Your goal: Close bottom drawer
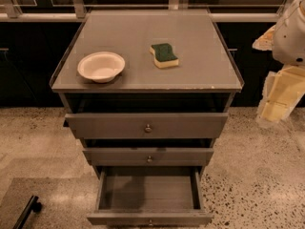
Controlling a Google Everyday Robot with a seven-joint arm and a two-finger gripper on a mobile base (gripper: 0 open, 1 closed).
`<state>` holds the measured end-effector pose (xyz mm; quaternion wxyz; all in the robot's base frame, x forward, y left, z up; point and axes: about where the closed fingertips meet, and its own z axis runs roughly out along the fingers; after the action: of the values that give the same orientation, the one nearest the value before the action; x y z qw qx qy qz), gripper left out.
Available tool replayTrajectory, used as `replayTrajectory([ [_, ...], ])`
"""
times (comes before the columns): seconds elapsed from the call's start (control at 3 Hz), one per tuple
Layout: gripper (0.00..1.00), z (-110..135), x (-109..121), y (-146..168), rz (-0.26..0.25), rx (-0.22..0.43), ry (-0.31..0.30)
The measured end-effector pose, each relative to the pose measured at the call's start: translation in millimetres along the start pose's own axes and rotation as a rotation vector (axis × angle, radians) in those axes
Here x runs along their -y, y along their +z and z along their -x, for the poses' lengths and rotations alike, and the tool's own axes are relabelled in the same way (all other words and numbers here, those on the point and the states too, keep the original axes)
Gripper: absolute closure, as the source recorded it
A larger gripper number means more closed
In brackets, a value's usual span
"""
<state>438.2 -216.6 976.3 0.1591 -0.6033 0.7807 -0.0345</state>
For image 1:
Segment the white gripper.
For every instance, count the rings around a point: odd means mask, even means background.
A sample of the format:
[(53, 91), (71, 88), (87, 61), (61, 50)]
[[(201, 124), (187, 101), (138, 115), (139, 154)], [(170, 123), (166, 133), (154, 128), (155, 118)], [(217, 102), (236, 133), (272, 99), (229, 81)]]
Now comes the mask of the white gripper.
[(262, 127), (285, 120), (305, 95), (305, 67), (284, 65), (269, 72), (257, 109), (256, 122)]

